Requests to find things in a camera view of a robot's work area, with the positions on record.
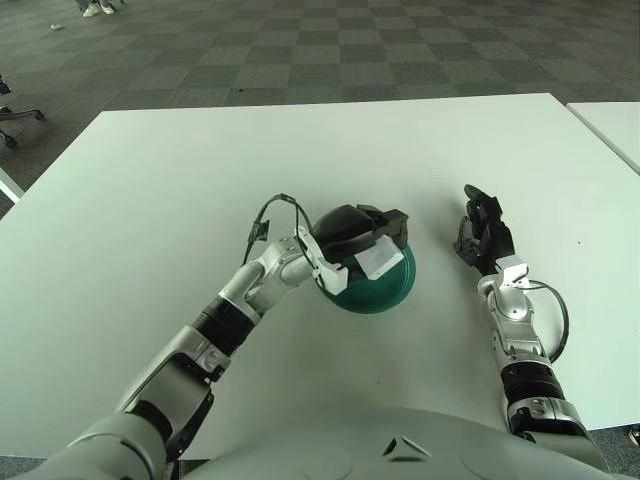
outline cable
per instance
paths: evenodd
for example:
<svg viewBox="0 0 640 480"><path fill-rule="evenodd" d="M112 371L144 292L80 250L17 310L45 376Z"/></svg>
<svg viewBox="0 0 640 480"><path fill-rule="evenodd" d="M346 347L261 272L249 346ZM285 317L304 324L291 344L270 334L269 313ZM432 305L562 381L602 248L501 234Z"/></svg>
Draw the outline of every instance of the cable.
<svg viewBox="0 0 640 480"><path fill-rule="evenodd" d="M274 195L269 200L267 200L267 202L258 211L258 215L256 216L256 219L253 221L253 225L251 227L251 231L249 232L249 238L247 239L247 248L246 248L246 250L244 252L244 257L242 259L242 265L247 263L247 260L249 258L249 254L251 253L251 249L253 248L253 245L256 243L256 241L258 241L258 240L266 240L267 239L269 223L268 223L268 220L267 220L267 222L263 223L262 222L262 217L264 216L264 213L266 212L266 210L269 207L269 205L271 205L273 202L276 202L278 200L286 202L286 203L290 203L291 205L293 205L295 207L295 209L296 209L296 234L295 234L295 237L296 237L296 240L298 241L298 244L300 245L300 249L302 250L302 254L304 255L304 258L307 260L309 265L311 265L311 267L315 269L315 267L313 265L313 262L311 262L311 259L307 255L307 252L303 247L302 240L300 239L300 236L298 235L298 227L300 226L300 215L302 215L302 218L304 218L304 221L305 221L305 223L307 225L307 230L309 231L309 234L313 235L313 227L311 226L311 221L309 220L309 216L304 211L302 206L300 206L298 201L295 198L293 198L292 196L287 195L286 193L279 193L277 195Z"/></svg>
<svg viewBox="0 0 640 480"><path fill-rule="evenodd" d="M305 246L302 243L302 239L300 238L300 235L298 234L298 227L300 226L300 215L299 215L300 213L302 213L302 216L305 218L305 222L307 223L307 228L311 229L310 222L309 222L309 217L307 217L307 214L304 212L302 207L296 202L296 240L298 241L298 246L300 247L300 250L302 251L302 255L304 255L304 258L307 260L307 263L311 266L312 270L315 270L316 266L313 264L313 262L311 261L311 259L307 255L307 250L305 249Z"/></svg>
<svg viewBox="0 0 640 480"><path fill-rule="evenodd" d="M549 360L551 363L555 362L562 352L564 352L564 348L567 345L567 340L569 339L569 310L567 309L567 304L564 302L562 295L551 285L548 285L544 282L540 282L538 280L530 280L530 283L538 285L537 287L515 287L518 290L542 290L547 289L556 297L558 301L558 305L560 305L560 310L562 311L562 335L560 336L560 341L558 342L558 346L556 349L551 352L549 355Z"/></svg>

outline green bowl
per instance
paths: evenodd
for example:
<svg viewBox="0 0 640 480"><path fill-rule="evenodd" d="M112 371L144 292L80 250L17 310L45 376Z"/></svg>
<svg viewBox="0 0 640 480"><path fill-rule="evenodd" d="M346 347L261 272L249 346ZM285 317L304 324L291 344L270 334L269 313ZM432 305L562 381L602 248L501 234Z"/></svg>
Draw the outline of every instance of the green bowl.
<svg viewBox="0 0 640 480"><path fill-rule="evenodd" d="M350 282L338 295L331 295L323 288L320 290L333 303L350 312L371 314L389 310L406 298L416 279L416 261L411 248L407 245L402 254L402 261L377 280L364 278ZM351 257L345 264L354 262L355 257Z"/></svg>

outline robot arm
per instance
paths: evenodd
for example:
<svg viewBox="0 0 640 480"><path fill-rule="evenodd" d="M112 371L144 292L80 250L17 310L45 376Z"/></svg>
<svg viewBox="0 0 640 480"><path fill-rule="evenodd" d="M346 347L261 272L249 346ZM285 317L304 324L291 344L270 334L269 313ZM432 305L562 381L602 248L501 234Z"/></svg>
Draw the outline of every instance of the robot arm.
<svg viewBox="0 0 640 480"><path fill-rule="evenodd" d="M564 349L568 324L558 348L547 355L533 328L534 308L527 296L532 289L529 269L515 255L497 198L471 185L465 187L465 193L468 217L462 219L454 248L484 275L478 282L478 295L491 324L511 433L606 471L600 451L576 408L565 399L551 366Z"/></svg>
<svg viewBox="0 0 640 480"><path fill-rule="evenodd" d="M190 445L213 405L212 386L282 296L311 277L295 237L243 265L200 316L167 344L98 422L20 480L158 480Z"/></svg>

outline gray carpet tile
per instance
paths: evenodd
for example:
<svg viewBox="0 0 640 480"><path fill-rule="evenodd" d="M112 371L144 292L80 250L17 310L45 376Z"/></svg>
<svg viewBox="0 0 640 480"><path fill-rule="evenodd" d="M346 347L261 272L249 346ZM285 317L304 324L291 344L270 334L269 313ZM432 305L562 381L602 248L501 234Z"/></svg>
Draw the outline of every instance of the gray carpet tile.
<svg viewBox="0 0 640 480"><path fill-rule="evenodd" d="M103 110L533 92L640 100L637 0L114 5L115 15L85 19L72 0L0 0L0 74L13 89L0 104L47 115L0 121L19 142L0 144L0 166L23 188ZM0 218L10 208L0 195ZM635 450L605 451L637 475Z"/></svg>

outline white shoe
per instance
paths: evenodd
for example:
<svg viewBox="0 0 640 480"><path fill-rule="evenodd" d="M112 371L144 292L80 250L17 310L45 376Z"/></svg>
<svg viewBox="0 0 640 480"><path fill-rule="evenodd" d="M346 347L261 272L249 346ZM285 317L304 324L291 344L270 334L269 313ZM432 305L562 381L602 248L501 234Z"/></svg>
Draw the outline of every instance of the white shoe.
<svg viewBox="0 0 640 480"><path fill-rule="evenodd" d="M82 16L84 18L95 17L99 13L100 13L100 7L98 7L98 5L96 5L95 3L90 3L87 9L82 14Z"/></svg>

